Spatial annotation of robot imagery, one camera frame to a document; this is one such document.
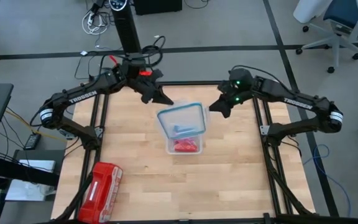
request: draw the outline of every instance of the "chair wheel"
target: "chair wheel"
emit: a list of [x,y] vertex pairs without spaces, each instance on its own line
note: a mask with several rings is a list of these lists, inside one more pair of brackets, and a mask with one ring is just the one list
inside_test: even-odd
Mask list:
[[329,68],[327,69],[327,72],[330,73],[330,74],[332,74],[332,73],[335,72],[335,68],[334,68],[334,67],[329,67]]
[[302,54],[303,53],[303,50],[302,49],[297,49],[296,50],[296,54],[299,55],[299,54]]
[[304,26],[304,27],[302,28],[302,31],[303,31],[303,32],[308,32],[308,31],[309,31],[309,27],[308,27],[308,26]]
[[358,60],[358,53],[354,54],[352,58],[353,60]]

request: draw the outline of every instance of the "floor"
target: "floor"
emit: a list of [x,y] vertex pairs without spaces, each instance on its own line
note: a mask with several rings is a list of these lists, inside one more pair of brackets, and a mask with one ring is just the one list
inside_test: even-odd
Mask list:
[[[187,1],[200,4],[199,0]],[[296,55],[294,45],[321,38],[313,30],[302,32],[303,25],[292,16],[297,2],[211,0],[204,9],[183,5],[180,12],[134,17],[142,46],[151,44],[155,35],[167,37],[168,53],[159,65],[165,73],[164,81],[223,80],[233,65],[244,64],[270,71],[288,86],[293,87],[296,81],[303,93],[334,100],[345,114],[342,131],[309,134],[309,138],[300,134],[297,139],[304,161],[311,157],[310,146],[329,146],[331,154],[323,159],[324,168],[346,189],[352,204],[351,217],[358,217],[358,61],[351,59],[350,51],[341,49],[341,66],[328,74],[325,70],[332,60],[331,51],[305,50]],[[85,0],[0,0],[0,83],[14,84],[9,106],[23,118],[30,120],[52,93],[79,83],[73,77],[79,52],[95,50],[98,38],[86,35],[80,26],[86,12]],[[315,23],[327,26],[320,18]],[[98,44],[119,49],[115,28],[110,27]],[[87,66],[86,61],[81,63],[79,77],[87,76]],[[92,60],[91,73],[96,73],[97,66],[98,59]],[[292,121],[301,118],[296,108],[288,109]],[[25,141],[30,131],[9,115],[6,117]],[[56,131],[42,131],[57,135]],[[8,136],[14,139],[11,130]],[[10,143],[9,154],[17,148]],[[39,148],[64,149],[65,143],[42,138]],[[0,151],[5,150],[6,140],[0,136]],[[324,148],[319,151],[321,155],[326,153]],[[305,165],[305,172],[316,211],[322,215],[334,212],[326,205],[313,163]],[[345,217],[348,207],[343,191],[334,182],[329,181],[329,186],[340,216]],[[1,223],[45,222],[51,211],[52,202],[8,202]]]

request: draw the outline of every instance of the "blue cable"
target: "blue cable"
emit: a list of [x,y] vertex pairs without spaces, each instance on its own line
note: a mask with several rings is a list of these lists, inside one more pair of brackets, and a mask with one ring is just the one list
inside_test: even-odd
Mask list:
[[[327,149],[327,155],[316,156],[317,148],[319,148],[319,146],[324,146]],[[351,213],[352,213],[352,204],[351,204],[351,200],[350,200],[349,195],[347,194],[345,188],[338,181],[334,180],[332,177],[330,177],[328,174],[326,174],[316,161],[317,158],[327,158],[329,156],[329,153],[330,153],[330,151],[329,151],[328,146],[325,144],[320,144],[320,145],[316,146],[315,149],[313,149],[313,157],[308,159],[306,162],[304,162],[303,165],[306,165],[311,160],[314,160],[314,164],[316,164],[316,167],[320,170],[320,172],[322,172],[326,177],[328,177],[330,180],[332,180],[336,185],[338,185],[342,189],[342,191],[345,193],[346,200],[347,200],[347,207],[348,207],[347,217],[350,217]]]

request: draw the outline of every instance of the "white cable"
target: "white cable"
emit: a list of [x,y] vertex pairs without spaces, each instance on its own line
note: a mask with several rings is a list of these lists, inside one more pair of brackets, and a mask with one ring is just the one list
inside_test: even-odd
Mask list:
[[[87,31],[86,29],[85,29],[85,27],[84,27],[84,23],[85,23],[85,19],[86,19],[86,17],[89,15],[89,17],[88,17],[88,21],[86,22],[87,23],[87,25],[88,25],[88,30],[89,31]],[[92,16],[93,14],[91,13],[91,12],[88,12],[87,14],[85,14],[85,16],[84,16],[84,18],[82,18],[82,29],[84,30],[84,32],[86,33],[86,34],[89,34],[89,35],[100,35],[100,34],[102,34],[102,33],[104,33],[106,30],[107,30],[107,28],[108,28],[108,24],[103,24],[103,20],[102,20],[102,16],[101,15],[98,15],[99,16],[99,26],[96,26],[96,27],[94,27],[94,28],[92,28],[92,24],[93,24],[93,21],[92,21],[92,19],[91,19],[91,16]]]

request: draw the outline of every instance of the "power adapter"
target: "power adapter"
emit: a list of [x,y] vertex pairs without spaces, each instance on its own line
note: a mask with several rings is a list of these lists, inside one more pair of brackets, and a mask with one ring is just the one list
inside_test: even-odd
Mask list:
[[24,145],[24,150],[34,150],[37,147],[40,138],[40,134],[32,133]]

